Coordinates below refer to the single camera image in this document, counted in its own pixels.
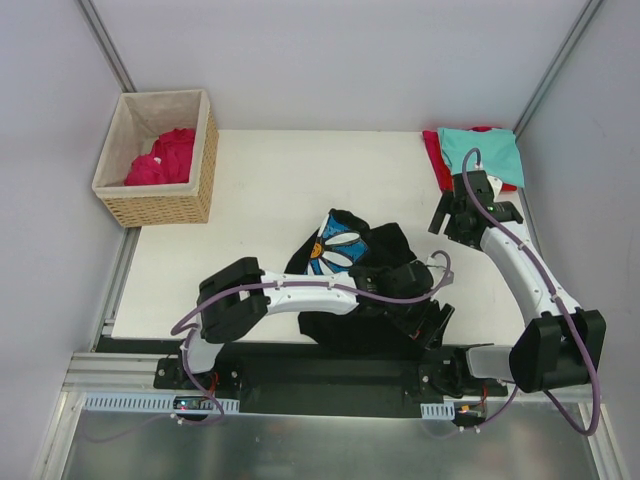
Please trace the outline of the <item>wicker basket with liner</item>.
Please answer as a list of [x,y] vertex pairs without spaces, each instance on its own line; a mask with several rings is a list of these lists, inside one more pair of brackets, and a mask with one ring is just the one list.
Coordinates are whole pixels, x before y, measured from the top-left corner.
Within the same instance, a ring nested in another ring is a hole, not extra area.
[[124,93],[92,190],[123,227],[204,224],[218,139],[203,89]]

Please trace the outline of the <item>teal t-shirt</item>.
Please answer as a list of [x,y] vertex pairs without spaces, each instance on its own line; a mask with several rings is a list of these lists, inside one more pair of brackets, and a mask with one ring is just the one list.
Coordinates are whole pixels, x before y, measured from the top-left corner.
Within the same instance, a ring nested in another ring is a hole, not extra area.
[[520,151],[511,130],[492,128],[478,132],[438,128],[437,135],[441,155],[452,175],[462,172],[466,154],[477,148],[481,165],[488,175],[516,188],[525,187]]

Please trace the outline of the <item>red t-shirt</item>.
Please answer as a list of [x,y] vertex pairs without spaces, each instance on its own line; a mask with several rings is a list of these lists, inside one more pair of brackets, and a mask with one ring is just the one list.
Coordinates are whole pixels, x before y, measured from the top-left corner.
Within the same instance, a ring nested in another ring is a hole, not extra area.
[[[493,130],[497,127],[491,126],[476,126],[469,130],[479,133],[484,133]],[[445,163],[440,147],[440,141],[437,131],[424,130],[422,131],[422,137],[426,148],[427,155],[432,165],[436,181],[441,192],[453,191],[452,176],[449,167]],[[511,184],[503,184],[500,192],[516,192],[517,187]]]

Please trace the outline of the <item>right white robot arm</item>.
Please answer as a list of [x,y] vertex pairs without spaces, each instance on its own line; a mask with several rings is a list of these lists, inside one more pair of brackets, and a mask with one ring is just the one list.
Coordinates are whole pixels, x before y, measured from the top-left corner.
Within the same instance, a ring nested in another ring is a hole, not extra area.
[[471,346],[450,369],[452,387],[473,394],[486,378],[514,383],[525,393],[585,385],[599,365],[606,322],[559,285],[530,242],[524,219],[494,197],[482,170],[457,174],[429,225],[451,241],[487,255],[503,276],[524,320],[512,346]]

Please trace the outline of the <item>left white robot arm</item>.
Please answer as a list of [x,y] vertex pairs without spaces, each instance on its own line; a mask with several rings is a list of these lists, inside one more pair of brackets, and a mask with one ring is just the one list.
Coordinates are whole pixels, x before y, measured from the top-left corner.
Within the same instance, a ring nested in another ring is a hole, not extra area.
[[171,329],[186,333],[176,375],[188,388],[210,380],[223,346],[266,317],[293,313],[302,335],[334,354],[419,358],[439,345],[453,309],[436,294],[454,280],[452,262],[353,266],[326,274],[276,273],[244,257],[203,280],[195,307]]

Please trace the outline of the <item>black daisy print t-shirt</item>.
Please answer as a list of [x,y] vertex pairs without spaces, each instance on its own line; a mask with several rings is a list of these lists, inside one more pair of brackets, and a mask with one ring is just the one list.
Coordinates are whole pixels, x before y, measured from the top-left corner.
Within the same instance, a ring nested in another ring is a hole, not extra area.
[[434,279],[396,222],[378,227],[347,210],[331,209],[286,265],[290,274],[345,273],[355,282],[357,306],[347,314],[303,312],[300,333],[335,353],[419,358],[417,345],[391,321],[407,306],[435,300]]

